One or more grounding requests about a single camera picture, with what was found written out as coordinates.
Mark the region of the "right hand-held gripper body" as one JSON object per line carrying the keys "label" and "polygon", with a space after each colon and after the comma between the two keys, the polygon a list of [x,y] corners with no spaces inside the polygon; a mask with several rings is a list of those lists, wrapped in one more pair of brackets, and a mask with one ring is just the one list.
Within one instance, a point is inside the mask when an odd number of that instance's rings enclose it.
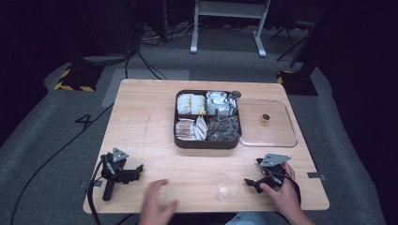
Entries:
{"label": "right hand-held gripper body", "polygon": [[271,188],[280,188],[283,185],[285,178],[285,167],[284,163],[290,160],[290,156],[277,155],[277,154],[266,154],[263,157],[261,166],[261,173],[266,178],[266,183]]}

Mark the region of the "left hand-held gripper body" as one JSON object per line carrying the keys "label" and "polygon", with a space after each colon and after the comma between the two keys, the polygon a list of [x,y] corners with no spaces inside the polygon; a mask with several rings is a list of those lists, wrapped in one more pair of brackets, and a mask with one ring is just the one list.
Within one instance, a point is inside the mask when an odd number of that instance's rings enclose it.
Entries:
{"label": "left hand-held gripper body", "polygon": [[112,153],[102,155],[102,171],[101,176],[107,180],[102,199],[110,201],[116,183],[126,184],[130,174],[140,174],[134,170],[125,170],[124,166],[129,155],[124,151],[114,147]]}

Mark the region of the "person's right hand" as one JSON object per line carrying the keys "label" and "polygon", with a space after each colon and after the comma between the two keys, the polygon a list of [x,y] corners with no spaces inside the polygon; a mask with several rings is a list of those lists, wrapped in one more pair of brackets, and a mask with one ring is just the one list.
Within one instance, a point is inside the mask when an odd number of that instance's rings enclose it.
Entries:
{"label": "person's right hand", "polygon": [[279,191],[274,190],[265,183],[261,184],[260,188],[271,198],[277,211],[284,217],[289,211],[300,208],[298,195],[290,180],[284,179]]}

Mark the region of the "person's left hand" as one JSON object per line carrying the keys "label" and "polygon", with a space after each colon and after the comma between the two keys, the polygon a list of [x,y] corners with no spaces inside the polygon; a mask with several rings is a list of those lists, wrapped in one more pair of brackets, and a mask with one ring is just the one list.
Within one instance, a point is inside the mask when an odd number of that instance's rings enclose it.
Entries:
{"label": "person's left hand", "polygon": [[167,179],[152,182],[146,189],[138,225],[168,225],[174,216],[179,201],[173,200],[166,206],[160,204],[160,190],[168,184]]}

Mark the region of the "clear plastic cup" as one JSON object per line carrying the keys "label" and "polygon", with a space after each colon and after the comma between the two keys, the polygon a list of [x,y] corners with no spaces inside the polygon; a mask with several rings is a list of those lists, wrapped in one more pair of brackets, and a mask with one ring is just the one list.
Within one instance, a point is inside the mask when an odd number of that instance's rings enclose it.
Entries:
{"label": "clear plastic cup", "polygon": [[223,174],[217,183],[217,199],[221,203],[232,201],[240,192],[241,186],[234,175]]}

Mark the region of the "person's light blue pants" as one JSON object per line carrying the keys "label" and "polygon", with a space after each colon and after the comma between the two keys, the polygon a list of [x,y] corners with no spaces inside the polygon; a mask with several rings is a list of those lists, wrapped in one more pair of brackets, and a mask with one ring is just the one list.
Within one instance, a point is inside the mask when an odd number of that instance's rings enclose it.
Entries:
{"label": "person's light blue pants", "polygon": [[263,212],[239,212],[225,225],[269,225]]}

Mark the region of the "clear box lid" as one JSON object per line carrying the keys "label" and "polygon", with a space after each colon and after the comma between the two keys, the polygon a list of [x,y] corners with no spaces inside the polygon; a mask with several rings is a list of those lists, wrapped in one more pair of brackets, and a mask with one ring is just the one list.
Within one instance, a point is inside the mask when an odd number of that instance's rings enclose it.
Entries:
{"label": "clear box lid", "polygon": [[239,99],[240,143],[249,147],[294,147],[299,138],[286,105],[274,99]]}

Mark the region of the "pile of dark packets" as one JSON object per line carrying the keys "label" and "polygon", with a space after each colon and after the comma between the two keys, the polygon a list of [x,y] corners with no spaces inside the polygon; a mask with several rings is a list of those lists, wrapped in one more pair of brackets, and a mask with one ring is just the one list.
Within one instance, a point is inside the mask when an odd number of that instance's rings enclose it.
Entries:
{"label": "pile of dark packets", "polygon": [[237,142],[240,139],[237,116],[217,116],[207,124],[207,139],[212,142]]}

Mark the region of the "pile of clear stick packets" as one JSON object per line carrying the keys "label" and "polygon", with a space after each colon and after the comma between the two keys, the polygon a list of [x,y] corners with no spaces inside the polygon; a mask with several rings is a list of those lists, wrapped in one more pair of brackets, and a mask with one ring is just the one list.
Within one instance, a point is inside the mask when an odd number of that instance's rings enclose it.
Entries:
{"label": "pile of clear stick packets", "polygon": [[176,137],[182,141],[204,141],[207,138],[207,123],[200,115],[196,119],[178,118],[175,124]]}

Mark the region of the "brown compartment box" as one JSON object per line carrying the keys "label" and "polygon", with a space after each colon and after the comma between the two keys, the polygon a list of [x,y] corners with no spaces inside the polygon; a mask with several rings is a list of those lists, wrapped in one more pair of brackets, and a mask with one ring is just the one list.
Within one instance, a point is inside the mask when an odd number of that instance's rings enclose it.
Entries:
{"label": "brown compartment box", "polygon": [[[182,95],[182,94],[195,94],[195,95],[202,95],[206,98],[207,91],[220,91],[220,90],[181,90],[176,94],[176,100],[177,97]],[[204,141],[182,141],[176,137],[175,134],[175,124],[177,122],[178,118],[190,118],[190,119],[196,119],[198,116],[201,114],[179,114],[177,111],[177,108],[175,109],[175,119],[174,119],[174,139],[175,139],[175,144],[184,149],[233,149],[237,146],[237,142],[212,142],[209,141],[207,138]],[[239,114],[238,114],[238,107],[236,107],[235,113],[230,116],[237,116],[237,119],[239,121],[240,125],[240,119],[239,119]],[[202,115],[205,118],[206,123],[208,124],[209,120],[213,117],[221,117],[221,115],[208,115],[207,113]]]}

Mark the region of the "pile of silver packets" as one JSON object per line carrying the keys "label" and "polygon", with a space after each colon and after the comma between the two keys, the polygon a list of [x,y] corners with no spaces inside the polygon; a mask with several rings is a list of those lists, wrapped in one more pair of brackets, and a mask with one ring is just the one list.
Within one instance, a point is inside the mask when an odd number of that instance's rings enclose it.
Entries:
{"label": "pile of silver packets", "polygon": [[232,93],[207,91],[207,114],[230,116],[235,113],[237,102]]}

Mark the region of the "pile of white yellow packets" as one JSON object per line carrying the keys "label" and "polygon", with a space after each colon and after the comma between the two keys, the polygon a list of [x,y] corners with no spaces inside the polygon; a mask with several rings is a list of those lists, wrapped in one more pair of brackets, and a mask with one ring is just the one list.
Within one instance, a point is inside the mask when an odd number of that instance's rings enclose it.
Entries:
{"label": "pile of white yellow packets", "polygon": [[177,97],[176,108],[179,114],[201,114],[207,113],[206,98],[202,95],[182,94]]}

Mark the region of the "black yellow striped stand base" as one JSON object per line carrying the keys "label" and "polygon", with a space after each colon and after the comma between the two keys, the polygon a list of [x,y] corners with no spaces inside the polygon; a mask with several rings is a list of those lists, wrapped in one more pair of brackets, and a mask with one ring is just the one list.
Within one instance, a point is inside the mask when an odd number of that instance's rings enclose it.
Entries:
{"label": "black yellow striped stand base", "polygon": [[75,67],[69,65],[55,85],[55,90],[94,92],[103,67]]}
{"label": "black yellow striped stand base", "polygon": [[277,83],[287,95],[317,96],[317,91],[310,77],[299,71],[281,70],[276,73]]}

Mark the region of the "black tripod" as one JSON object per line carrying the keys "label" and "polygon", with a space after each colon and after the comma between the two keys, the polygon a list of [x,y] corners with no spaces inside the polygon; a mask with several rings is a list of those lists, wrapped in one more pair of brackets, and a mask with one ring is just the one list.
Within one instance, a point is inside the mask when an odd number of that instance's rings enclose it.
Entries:
{"label": "black tripod", "polygon": [[[275,39],[281,33],[285,33],[285,37],[288,39],[290,44],[289,48],[283,52],[278,58],[277,61],[281,61],[284,59],[288,54],[294,51],[297,47],[299,47],[309,35],[309,32],[313,28],[314,24],[312,22],[307,22],[302,19],[288,19],[284,25],[282,25],[278,31],[271,37],[271,39]],[[292,32],[295,30],[306,31],[306,34],[298,41],[295,41],[292,38]]]}

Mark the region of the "white desk frame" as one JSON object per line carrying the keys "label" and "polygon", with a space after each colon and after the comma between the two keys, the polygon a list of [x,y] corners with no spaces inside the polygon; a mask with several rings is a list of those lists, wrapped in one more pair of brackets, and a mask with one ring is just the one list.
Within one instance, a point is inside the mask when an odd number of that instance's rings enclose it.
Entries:
{"label": "white desk frame", "polygon": [[201,19],[215,19],[219,26],[222,23],[232,25],[238,22],[253,23],[257,26],[252,30],[254,44],[260,57],[267,56],[261,35],[264,28],[271,0],[258,2],[245,0],[195,0],[193,8],[193,30],[190,52],[198,52],[199,22]]}

